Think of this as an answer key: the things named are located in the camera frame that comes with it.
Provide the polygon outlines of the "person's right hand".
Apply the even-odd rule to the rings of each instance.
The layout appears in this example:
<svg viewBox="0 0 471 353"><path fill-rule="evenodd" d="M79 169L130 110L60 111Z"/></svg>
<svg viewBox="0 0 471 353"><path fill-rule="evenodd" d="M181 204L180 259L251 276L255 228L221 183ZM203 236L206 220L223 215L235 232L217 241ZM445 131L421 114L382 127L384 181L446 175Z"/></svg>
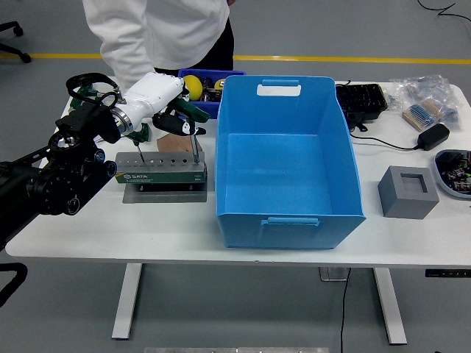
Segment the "person's right hand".
<svg viewBox="0 0 471 353"><path fill-rule="evenodd" d="M192 142L189 136L167 134L156 141L158 151L187 152L192 151Z"/></svg>

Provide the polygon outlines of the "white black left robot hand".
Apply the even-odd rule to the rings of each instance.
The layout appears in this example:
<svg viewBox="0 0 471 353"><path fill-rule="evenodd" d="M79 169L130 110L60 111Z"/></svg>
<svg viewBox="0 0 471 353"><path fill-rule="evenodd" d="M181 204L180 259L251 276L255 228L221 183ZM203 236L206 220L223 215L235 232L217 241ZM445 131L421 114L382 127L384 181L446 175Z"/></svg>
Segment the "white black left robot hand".
<svg viewBox="0 0 471 353"><path fill-rule="evenodd" d="M184 79L148 73L136 82L111 110L119 132L128 135L142 120L150 118L154 126L179 136L204 135L196 124L206 123L210 115L183 98Z"/></svg>

